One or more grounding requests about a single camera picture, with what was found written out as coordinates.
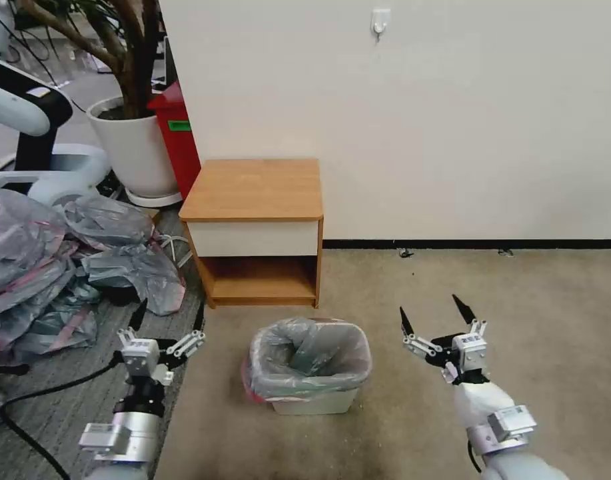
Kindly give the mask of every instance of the beige carpet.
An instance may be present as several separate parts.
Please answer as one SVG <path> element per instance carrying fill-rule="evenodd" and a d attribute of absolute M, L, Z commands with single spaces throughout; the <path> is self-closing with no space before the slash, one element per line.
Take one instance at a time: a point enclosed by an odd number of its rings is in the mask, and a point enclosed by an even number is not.
<path fill-rule="evenodd" d="M 207 310 L 157 479 L 475 479 L 452 390 L 401 346 L 454 333 L 457 293 L 488 320 L 492 380 L 539 422 L 532 451 L 571 479 L 611 478 L 611 251 L 325 251 L 320 309 Z M 330 315 L 368 335 L 374 370 L 350 412 L 281 417 L 251 403 L 240 366 L 254 332 Z"/>

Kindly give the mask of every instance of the potted plant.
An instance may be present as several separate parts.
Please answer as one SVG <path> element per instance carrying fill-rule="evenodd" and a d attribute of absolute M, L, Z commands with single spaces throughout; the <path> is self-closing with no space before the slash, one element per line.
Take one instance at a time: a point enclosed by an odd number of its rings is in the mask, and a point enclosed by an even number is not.
<path fill-rule="evenodd" d="M 46 1 L 76 7 L 99 41 L 84 37 L 67 17 L 41 6 Z M 180 200 L 163 136 L 147 108 L 159 43 L 157 0 L 141 0 L 142 8 L 134 0 L 20 0 L 19 4 L 24 12 L 101 60 L 116 77 L 121 96 L 92 105 L 87 116 L 130 200 L 148 207 Z"/>

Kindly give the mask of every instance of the black baseboard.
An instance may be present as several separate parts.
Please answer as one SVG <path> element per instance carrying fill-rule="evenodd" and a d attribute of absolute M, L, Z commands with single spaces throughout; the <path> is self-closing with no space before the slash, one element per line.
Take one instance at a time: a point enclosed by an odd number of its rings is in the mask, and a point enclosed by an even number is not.
<path fill-rule="evenodd" d="M 324 249 L 611 249 L 606 240 L 323 240 Z"/>

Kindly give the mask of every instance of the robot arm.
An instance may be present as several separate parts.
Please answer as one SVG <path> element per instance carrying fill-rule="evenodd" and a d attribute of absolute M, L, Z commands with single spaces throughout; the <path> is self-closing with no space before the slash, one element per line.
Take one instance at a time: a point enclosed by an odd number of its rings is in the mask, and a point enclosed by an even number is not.
<path fill-rule="evenodd" d="M 203 303 L 192 331 L 176 342 L 137 338 L 135 331 L 141 325 L 146 306 L 147 300 L 139 305 L 130 325 L 118 332 L 128 392 L 115 405 L 112 423 L 88 423 L 79 440 L 83 450 L 95 453 L 95 460 L 118 463 L 109 470 L 99 469 L 90 479 L 127 478 L 120 472 L 145 478 L 137 471 L 143 473 L 155 459 L 159 423 L 165 412 L 165 387 L 174 379 L 173 369 L 185 363 L 205 342 Z"/>
<path fill-rule="evenodd" d="M 486 465 L 481 478 L 565 480 L 562 472 L 521 448 L 528 444 L 536 422 L 525 405 L 515 405 L 507 393 L 489 381 L 487 342 L 483 338 L 487 324 L 477 320 L 472 309 L 456 295 L 452 297 L 470 327 L 469 332 L 428 341 L 414 334 L 401 307 L 403 345 L 430 365 L 439 367 L 445 381 L 454 385 L 456 411 L 468 442 Z"/>
<path fill-rule="evenodd" d="M 15 170 L 49 170 L 57 130 L 71 116 L 64 94 L 0 60 L 0 123 L 20 132 Z"/>
<path fill-rule="evenodd" d="M 72 116 L 67 97 L 46 83 L 0 60 L 0 123 L 39 137 Z"/>

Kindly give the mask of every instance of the plastic garbage bag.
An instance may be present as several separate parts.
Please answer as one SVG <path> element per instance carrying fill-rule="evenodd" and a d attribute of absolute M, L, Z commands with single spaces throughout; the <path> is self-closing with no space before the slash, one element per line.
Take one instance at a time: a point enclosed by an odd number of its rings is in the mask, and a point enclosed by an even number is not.
<path fill-rule="evenodd" d="M 97 322 L 92 304 L 100 299 L 101 293 L 86 282 L 85 272 L 78 268 L 76 276 L 14 343 L 15 359 L 28 362 L 36 355 L 93 345 Z"/>
<path fill-rule="evenodd" d="M 155 244 L 126 245 L 81 259 L 92 285 L 134 287 L 156 315 L 181 308 L 185 284 L 176 265 Z"/>
<path fill-rule="evenodd" d="M 23 285 L 0 294 L 0 354 L 30 328 L 70 282 L 74 272 L 69 258 L 53 259 Z"/>
<path fill-rule="evenodd" d="M 259 330 L 244 382 L 265 401 L 302 401 L 356 389 L 371 371 L 370 347 L 359 327 L 297 317 Z"/>
<path fill-rule="evenodd" d="M 142 210 L 101 195 L 78 197 L 55 208 L 74 236 L 98 250 L 146 243 L 154 233 L 152 219 Z"/>
<path fill-rule="evenodd" d="M 45 205 L 0 190 L 0 292 L 49 261 L 66 230 L 62 216 Z"/>

